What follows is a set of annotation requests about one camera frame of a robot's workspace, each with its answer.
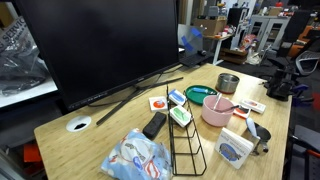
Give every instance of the small box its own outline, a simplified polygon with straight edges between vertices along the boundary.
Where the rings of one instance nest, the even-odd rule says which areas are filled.
[[[224,19],[195,19],[194,26],[206,27],[203,31],[204,36],[214,36],[222,32],[227,25],[227,20]]]
[[[278,16],[282,10],[282,7],[272,7],[269,11],[269,16]]]
[[[182,106],[186,102],[187,98],[181,92],[179,92],[178,90],[174,89],[174,90],[169,92],[169,99],[171,101],[173,101],[176,105]]]
[[[167,98],[164,96],[149,98],[150,108],[152,112],[160,112],[168,110]]]
[[[235,103],[235,102],[232,102],[232,103],[235,106],[239,105],[238,103]],[[234,109],[233,114],[243,119],[247,119],[250,115],[250,112],[251,112],[251,109],[249,107],[240,105],[240,107]]]
[[[170,116],[181,127],[185,127],[191,121],[191,114],[185,108],[183,108],[180,105],[170,109]]]
[[[240,105],[246,106],[248,108],[251,108],[253,111],[256,111],[258,113],[263,113],[266,109],[266,105],[261,104],[257,101],[253,101],[251,99],[243,99],[240,102]]]

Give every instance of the green plate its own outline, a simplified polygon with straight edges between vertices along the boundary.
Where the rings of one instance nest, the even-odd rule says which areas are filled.
[[[208,89],[209,91],[214,92],[214,94],[206,94],[206,93],[201,93],[201,92],[195,92],[192,90],[192,88],[202,88],[202,89]],[[208,95],[216,95],[217,91],[208,87],[208,86],[202,86],[202,85],[194,85],[194,86],[190,86],[186,89],[186,96],[187,98],[197,104],[197,105],[201,105],[203,104],[203,99],[208,96]]]

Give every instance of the black wire dish rack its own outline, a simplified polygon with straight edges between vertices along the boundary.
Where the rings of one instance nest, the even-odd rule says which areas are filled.
[[[168,110],[176,106],[169,99],[168,93],[167,100]],[[202,176],[207,169],[207,164],[188,99],[183,107],[191,114],[191,121],[185,127],[181,127],[170,116],[170,111],[168,115],[172,174],[175,176]]]

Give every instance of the table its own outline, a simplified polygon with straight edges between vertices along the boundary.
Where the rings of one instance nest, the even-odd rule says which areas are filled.
[[[266,96],[267,89],[261,85],[264,80],[211,64],[165,75],[170,79],[183,76],[183,80],[169,84],[169,90],[176,88],[182,92],[195,84],[214,88],[220,73],[232,73],[240,78],[235,94],[223,95],[224,97],[235,102],[240,102],[242,98],[249,98],[267,106],[263,114],[252,112],[250,117],[272,134],[268,142],[269,152],[262,156],[249,156],[243,166],[236,170],[214,150],[222,128],[207,124],[201,118],[201,106],[190,103],[204,148],[207,170],[200,177],[174,176],[173,179],[281,179],[291,98],[288,102],[272,99]],[[154,88],[130,101],[100,126],[96,126],[95,123],[115,105],[99,108],[83,107],[36,128],[34,133],[48,178],[111,179],[99,172],[102,161],[130,130],[133,128],[142,130],[153,117],[154,113],[150,110],[148,98],[165,95],[165,86]],[[100,101],[108,102],[110,98],[112,97]],[[68,132],[66,124],[80,115],[90,116],[93,122],[82,131]],[[246,124],[244,119],[233,116],[226,128],[241,135],[246,130]],[[163,142],[169,149],[168,121],[154,141]]]
[[[213,42],[214,41],[218,41],[217,42],[217,46],[216,46],[216,50],[214,52],[214,57],[213,57],[213,62],[212,64],[213,65],[218,65],[220,63],[223,62],[223,60],[219,60],[218,61],[218,56],[219,56],[219,52],[220,52],[220,48],[221,48],[221,44],[222,44],[222,41],[228,39],[229,37],[231,37],[232,35],[227,35],[226,37],[222,37],[222,38],[216,38],[214,36],[205,36],[205,38],[208,38],[208,39],[211,39],[212,40],[212,43],[211,43],[211,48],[210,49],[213,49]]]

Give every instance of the black remote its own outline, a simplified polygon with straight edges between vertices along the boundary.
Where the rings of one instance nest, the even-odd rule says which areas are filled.
[[[151,140],[154,139],[166,122],[166,119],[167,115],[161,112],[156,112],[150,122],[143,128],[143,134]]]

